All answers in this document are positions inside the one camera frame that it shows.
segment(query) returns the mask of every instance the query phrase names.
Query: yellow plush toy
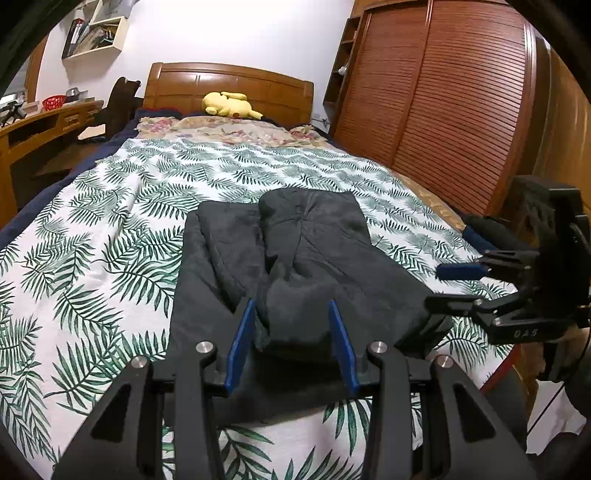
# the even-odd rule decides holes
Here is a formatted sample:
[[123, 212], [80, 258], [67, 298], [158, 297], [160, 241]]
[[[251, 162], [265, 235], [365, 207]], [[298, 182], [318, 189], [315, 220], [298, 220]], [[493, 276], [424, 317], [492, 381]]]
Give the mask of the yellow plush toy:
[[246, 101], [243, 93], [212, 92], [203, 97], [201, 103], [209, 115], [229, 116], [232, 118], [255, 118], [260, 120], [262, 113], [255, 112]]

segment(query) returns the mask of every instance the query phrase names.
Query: sliding wardrobe door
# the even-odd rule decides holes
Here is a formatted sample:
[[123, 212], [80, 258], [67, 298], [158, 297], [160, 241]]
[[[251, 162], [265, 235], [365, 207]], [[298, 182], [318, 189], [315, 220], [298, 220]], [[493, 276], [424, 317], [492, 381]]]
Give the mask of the sliding wardrobe door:
[[390, 166], [394, 138], [425, 41], [426, 2], [372, 10], [335, 129], [348, 152]]
[[464, 212], [495, 209], [511, 162], [520, 157], [516, 129], [522, 93], [529, 91], [528, 32], [508, 5], [433, 1], [395, 171]]

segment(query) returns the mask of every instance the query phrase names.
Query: green fern pattern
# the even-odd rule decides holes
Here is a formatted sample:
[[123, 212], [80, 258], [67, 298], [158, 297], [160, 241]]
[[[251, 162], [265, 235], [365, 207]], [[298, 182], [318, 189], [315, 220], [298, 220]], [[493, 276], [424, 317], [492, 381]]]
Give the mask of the green fern pattern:
[[[127, 140], [65, 187], [0, 251], [0, 417], [42, 476], [135, 355], [164, 357], [187, 214], [205, 200], [255, 203], [285, 186], [351, 192], [373, 245], [433, 291], [498, 298], [494, 281], [439, 281], [441, 262], [477, 253], [391, 172], [338, 150]], [[439, 346], [481, 385], [508, 355], [456, 319]], [[419, 399], [411, 399], [414, 444]], [[226, 426], [226, 476], [355, 480], [371, 399], [343, 400], [271, 424]], [[314, 432], [324, 432], [322, 442]], [[174, 432], [163, 466], [174, 474]]]

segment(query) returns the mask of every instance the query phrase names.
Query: folded black garment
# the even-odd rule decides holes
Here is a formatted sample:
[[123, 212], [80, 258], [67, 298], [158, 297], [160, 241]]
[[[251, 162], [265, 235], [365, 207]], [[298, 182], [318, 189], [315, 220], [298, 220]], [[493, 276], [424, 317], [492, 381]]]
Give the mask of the folded black garment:
[[469, 214], [464, 215], [462, 220], [467, 226], [472, 227], [478, 235], [494, 245], [497, 250], [531, 250], [530, 245], [520, 240], [505, 225], [493, 217], [483, 218]]
[[203, 202], [185, 226], [167, 359], [235, 325], [240, 299], [255, 298], [256, 351], [231, 398], [215, 402], [218, 422], [318, 407], [347, 396], [332, 355], [329, 302], [347, 308], [356, 339], [379, 337], [420, 354], [444, 335], [424, 308], [429, 294], [371, 245], [350, 193], [286, 188], [257, 205]]

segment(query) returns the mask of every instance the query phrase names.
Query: metal screw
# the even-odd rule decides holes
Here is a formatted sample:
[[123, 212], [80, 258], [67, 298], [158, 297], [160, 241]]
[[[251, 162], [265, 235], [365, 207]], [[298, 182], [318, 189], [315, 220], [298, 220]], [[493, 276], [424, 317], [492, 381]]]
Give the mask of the metal screw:
[[453, 358], [448, 355], [439, 355], [436, 362], [441, 368], [451, 368], [453, 365]]
[[131, 359], [131, 366], [134, 368], [143, 368], [148, 364], [148, 359], [142, 355], [135, 356]]
[[211, 342], [199, 342], [195, 347], [195, 350], [199, 353], [209, 353], [213, 350], [213, 343]]
[[369, 347], [373, 353], [384, 353], [386, 350], [388, 350], [388, 345], [386, 345], [384, 342], [380, 342], [379, 340], [377, 342], [373, 342]]

